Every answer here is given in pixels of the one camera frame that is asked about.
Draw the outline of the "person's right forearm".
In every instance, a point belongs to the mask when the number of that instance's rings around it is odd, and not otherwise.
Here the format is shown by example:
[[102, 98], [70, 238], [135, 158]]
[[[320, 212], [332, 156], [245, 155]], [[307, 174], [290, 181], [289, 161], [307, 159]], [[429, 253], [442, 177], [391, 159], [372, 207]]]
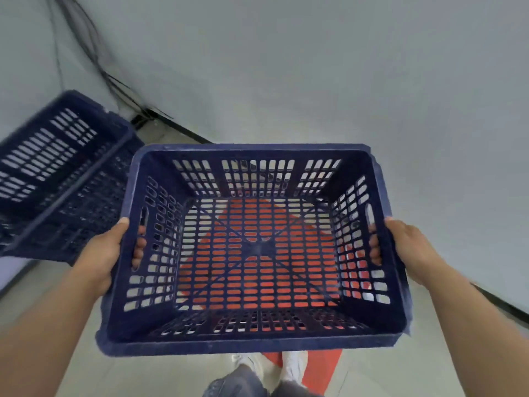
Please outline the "person's right forearm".
[[444, 260], [420, 268], [466, 397], [529, 397], [529, 339]]

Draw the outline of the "person's white left shoe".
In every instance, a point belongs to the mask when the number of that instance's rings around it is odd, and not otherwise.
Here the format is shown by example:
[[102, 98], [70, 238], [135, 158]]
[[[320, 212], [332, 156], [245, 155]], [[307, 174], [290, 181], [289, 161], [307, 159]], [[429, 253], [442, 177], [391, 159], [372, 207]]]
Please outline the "person's white left shoe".
[[261, 382], [264, 380], [265, 374], [262, 364], [265, 356], [262, 353], [237, 353], [232, 354], [231, 358], [234, 369], [247, 367]]

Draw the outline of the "person's grey trouser leg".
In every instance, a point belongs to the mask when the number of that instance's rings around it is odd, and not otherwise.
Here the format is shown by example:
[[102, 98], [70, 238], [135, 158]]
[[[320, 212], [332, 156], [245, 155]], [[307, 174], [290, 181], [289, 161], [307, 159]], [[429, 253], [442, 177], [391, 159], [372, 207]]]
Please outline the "person's grey trouser leg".
[[240, 365], [226, 376], [212, 381], [202, 397], [270, 397], [257, 374]]
[[290, 380], [281, 380], [269, 397], [324, 397]]

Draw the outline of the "blue perforated plastic crate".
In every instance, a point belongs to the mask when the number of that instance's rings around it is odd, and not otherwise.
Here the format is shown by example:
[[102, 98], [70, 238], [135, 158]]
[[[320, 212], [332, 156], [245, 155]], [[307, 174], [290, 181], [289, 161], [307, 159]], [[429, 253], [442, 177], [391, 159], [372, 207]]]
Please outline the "blue perforated plastic crate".
[[115, 357], [392, 347], [413, 303], [390, 213], [364, 144], [144, 146], [97, 345]]
[[0, 207], [40, 208], [135, 136], [130, 122], [70, 90], [0, 141]]
[[132, 157], [143, 145], [135, 135], [119, 141], [62, 195], [51, 198], [33, 223], [0, 227], [0, 257], [73, 265], [85, 244], [119, 219]]

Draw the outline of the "person's grey left trouser leg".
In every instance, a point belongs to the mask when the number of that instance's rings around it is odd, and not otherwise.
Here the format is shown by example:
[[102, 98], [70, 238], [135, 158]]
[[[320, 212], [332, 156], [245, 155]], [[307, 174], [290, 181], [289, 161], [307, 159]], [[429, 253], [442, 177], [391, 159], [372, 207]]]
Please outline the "person's grey left trouser leg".
[[202, 397], [270, 397], [257, 374], [240, 365], [226, 376], [212, 381]]

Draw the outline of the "person's white shoe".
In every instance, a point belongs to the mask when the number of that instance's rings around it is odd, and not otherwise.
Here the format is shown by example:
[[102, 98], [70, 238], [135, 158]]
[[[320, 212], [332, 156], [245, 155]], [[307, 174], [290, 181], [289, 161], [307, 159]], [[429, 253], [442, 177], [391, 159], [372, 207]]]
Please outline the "person's white shoe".
[[262, 364], [265, 356], [262, 353], [237, 353], [232, 354], [231, 358], [234, 369], [247, 367], [261, 382], [264, 380], [265, 374]]
[[303, 377], [308, 365], [308, 351], [282, 352], [280, 382], [303, 386]]

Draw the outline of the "person's grey right trouser leg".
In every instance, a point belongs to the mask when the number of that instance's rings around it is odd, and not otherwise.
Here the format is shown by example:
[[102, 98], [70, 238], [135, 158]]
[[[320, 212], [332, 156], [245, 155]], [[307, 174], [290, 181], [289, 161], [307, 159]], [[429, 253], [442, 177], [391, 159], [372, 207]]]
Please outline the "person's grey right trouser leg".
[[324, 397], [290, 380], [281, 380], [269, 397]]

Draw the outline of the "person's right hand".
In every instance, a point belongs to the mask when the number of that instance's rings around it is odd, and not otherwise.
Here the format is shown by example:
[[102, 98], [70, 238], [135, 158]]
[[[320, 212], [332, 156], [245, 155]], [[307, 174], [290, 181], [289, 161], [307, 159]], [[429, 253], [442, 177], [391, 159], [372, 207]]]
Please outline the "person's right hand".
[[397, 248], [394, 241], [396, 253], [405, 265], [407, 275], [421, 286], [429, 288], [432, 276], [443, 259], [416, 226], [409, 226], [411, 229], [408, 244], [403, 248]]

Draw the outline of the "person's left forearm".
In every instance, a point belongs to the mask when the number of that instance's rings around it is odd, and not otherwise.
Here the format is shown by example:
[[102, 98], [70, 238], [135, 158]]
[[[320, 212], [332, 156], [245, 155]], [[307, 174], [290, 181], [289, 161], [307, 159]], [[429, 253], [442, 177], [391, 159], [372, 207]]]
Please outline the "person's left forearm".
[[110, 270], [75, 266], [0, 336], [0, 397], [55, 397]]

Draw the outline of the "person's white right shoe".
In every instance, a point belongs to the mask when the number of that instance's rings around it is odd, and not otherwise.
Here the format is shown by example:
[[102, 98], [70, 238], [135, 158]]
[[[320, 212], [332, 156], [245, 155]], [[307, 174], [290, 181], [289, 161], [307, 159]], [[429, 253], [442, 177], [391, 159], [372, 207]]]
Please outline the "person's white right shoe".
[[303, 377], [308, 365], [308, 351], [282, 352], [280, 382], [303, 386]]

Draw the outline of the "person's left hand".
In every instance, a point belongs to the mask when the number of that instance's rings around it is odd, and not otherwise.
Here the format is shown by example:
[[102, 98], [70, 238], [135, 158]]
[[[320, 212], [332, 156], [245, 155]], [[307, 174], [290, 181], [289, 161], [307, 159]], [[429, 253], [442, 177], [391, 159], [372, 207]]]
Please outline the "person's left hand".
[[121, 252], [119, 249], [104, 249], [101, 234], [93, 237], [84, 247], [73, 268], [67, 275], [68, 281], [79, 289], [90, 301], [96, 301], [110, 288], [112, 270]]

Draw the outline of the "red floor mat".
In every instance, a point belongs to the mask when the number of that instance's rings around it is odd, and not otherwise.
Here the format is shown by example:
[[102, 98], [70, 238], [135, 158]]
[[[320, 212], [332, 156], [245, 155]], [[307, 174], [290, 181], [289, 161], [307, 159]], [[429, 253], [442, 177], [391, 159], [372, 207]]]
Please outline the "red floor mat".
[[347, 315], [329, 203], [313, 198], [196, 200], [182, 221], [176, 318], [161, 334], [214, 340], [338, 337]]

